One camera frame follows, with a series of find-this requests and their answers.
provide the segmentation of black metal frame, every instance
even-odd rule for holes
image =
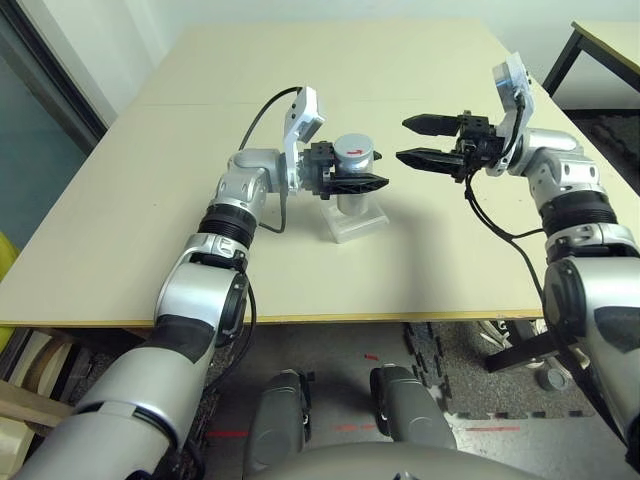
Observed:
[[[545,332],[524,340],[484,359],[485,367],[490,373],[509,368],[520,367],[533,361],[543,360],[558,355],[551,333]]]
[[[0,14],[13,27],[27,49],[86,127],[97,139],[101,139],[107,132],[104,122],[76,87],[60,62],[58,62],[58,59],[20,8],[17,0],[0,0]]]
[[[638,72],[622,63],[593,40],[574,30],[569,41],[562,49],[556,63],[547,75],[547,78],[545,78],[542,83],[542,87],[549,93],[549,96],[553,96],[556,92],[580,52],[588,53],[600,64],[607,67],[636,91],[640,92],[640,74]]]

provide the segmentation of table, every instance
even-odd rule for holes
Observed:
[[[249,276],[259,321],[532,318],[539,301],[519,255],[469,211],[444,175],[394,154],[450,148],[401,126],[423,112],[503,116],[491,69],[508,52],[479,21],[210,25],[189,30],[118,118],[0,285],[0,324],[148,327],[160,286],[196,229],[250,121],[273,93],[315,87],[327,122],[316,140],[374,139],[390,178],[376,197],[390,225],[337,245],[317,197],[289,199],[283,235],[258,229]],[[534,82],[531,126],[575,135],[599,165],[621,223],[640,237],[640,202]],[[274,106],[252,146],[281,148],[288,102]],[[495,221],[540,225],[525,179],[478,176]],[[277,198],[263,221],[278,222]],[[521,242],[539,275],[543,236]]]
[[[569,41],[542,83],[552,95],[580,52],[586,52],[640,92],[640,23],[575,21]]]

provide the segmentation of gray floor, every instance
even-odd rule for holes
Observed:
[[[401,324],[260,327],[249,355],[223,386],[209,425],[207,478],[241,478],[244,441],[261,385],[279,370],[315,373],[311,383],[313,433],[308,445],[314,448],[388,441],[375,428],[369,371],[382,363],[409,367],[411,362]],[[624,448],[596,416],[448,419],[460,450],[543,478],[638,478],[624,462]]]

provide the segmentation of red line on floor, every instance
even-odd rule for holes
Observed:
[[[470,427],[467,432],[519,432],[520,427]]]
[[[249,435],[246,430],[213,430],[207,432],[205,437],[207,438],[242,438]]]
[[[354,432],[356,430],[358,430],[358,426],[357,425],[351,425],[351,424],[344,424],[344,425],[336,425],[335,427],[333,427],[333,429],[336,432]]]

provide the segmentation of wall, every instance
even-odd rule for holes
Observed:
[[[108,123],[186,26],[212,22],[478,17],[544,80],[573,19],[640,21],[638,0],[20,0]],[[563,108],[640,108],[640,96],[581,55],[554,99]]]

